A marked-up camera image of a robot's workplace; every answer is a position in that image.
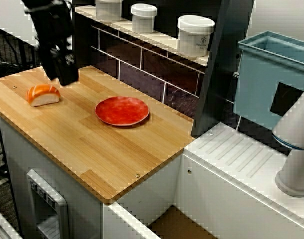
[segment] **blue bin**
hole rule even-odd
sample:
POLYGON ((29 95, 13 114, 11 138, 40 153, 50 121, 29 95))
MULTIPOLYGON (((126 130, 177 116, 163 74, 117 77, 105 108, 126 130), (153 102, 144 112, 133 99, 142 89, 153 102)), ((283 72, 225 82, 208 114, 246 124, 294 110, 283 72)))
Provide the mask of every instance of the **blue bin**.
POLYGON ((304 42, 270 31, 239 41, 243 50, 234 113, 273 129, 279 82, 304 91, 304 42))

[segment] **white lid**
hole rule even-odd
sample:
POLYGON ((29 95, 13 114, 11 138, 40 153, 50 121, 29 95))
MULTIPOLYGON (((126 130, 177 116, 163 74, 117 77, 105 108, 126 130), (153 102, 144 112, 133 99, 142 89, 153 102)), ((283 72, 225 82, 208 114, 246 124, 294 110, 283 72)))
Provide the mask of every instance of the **white lid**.
POLYGON ((123 0, 97 0, 101 2, 109 2, 109 3, 121 3, 123 0))
POLYGON ((136 16, 156 16, 157 8, 153 5, 137 3, 131 6, 131 13, 136 16))
POLYGON ((184 15, 178 18, 177 27, 183 31, 194 34, 211 34, 215 22, 209 18, 195 15, 184 15))

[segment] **red plate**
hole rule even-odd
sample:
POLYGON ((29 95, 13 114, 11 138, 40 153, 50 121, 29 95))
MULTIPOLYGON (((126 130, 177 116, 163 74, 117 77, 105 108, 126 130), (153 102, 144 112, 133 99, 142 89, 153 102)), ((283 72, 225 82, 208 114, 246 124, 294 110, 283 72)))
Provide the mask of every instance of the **red plate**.
POLYGON ((116 96, 98 103, 96 114, 105 123, 128 126, 144 120, 149 115, 149 108, 137 98, 116 96))

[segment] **shelf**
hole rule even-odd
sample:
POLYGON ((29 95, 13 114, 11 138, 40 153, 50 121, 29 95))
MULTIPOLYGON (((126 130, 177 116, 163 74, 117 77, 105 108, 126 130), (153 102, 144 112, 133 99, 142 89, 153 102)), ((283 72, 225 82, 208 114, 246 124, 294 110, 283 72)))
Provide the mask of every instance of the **shelf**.
POLYGON ((86 16, 94 21, 100 22, 106 26, 109 26, 115 30, 118 30, 118 31, 128 34, 132 37, 140 39, 144 42, 147 42, 153 46, 159 47, 159 48, 166 50, 168 52, 171 52, 175 55, 178 55, 180 57, 183 57, 190 61, 198 63, 202 66, 207 65, 209 52, 207 53, 206 56, 198 57, 198 58, 184 56, 177 51, 177 41, 178 40, 174 37, 165 35, 163 33, 157 32, 157 31, 154 31, 151 34, 138 34, 138 33, 132 31, 132 22, 127 19, 123 19, 119 22, 114 22, 114 23, 107 23, 107 22, 104 22, 101 20, 97 20, 95 6, 91 6, 91 5, 79 6, 79 7, 75 8, 75 12, 80 15, 86 16))

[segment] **white container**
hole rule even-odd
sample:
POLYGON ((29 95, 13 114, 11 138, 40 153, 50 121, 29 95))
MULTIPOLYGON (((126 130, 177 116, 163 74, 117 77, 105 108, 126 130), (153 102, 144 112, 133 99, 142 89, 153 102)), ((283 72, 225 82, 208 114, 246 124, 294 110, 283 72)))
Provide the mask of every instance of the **white container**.
POLYGON ((132 31, 139 34, 151 34, 154 28, 154 18, 157 13, 155 6, 138 3, 131 7, 132 31))
POLYGON ((193 58, 205 56, 214 25, 215 22, 202 16, 179 17, 177 51, 193 58))
POLYGON ((96 19, 104 22, 117 22, 122 20, 123 0, 96 0, 96 19))

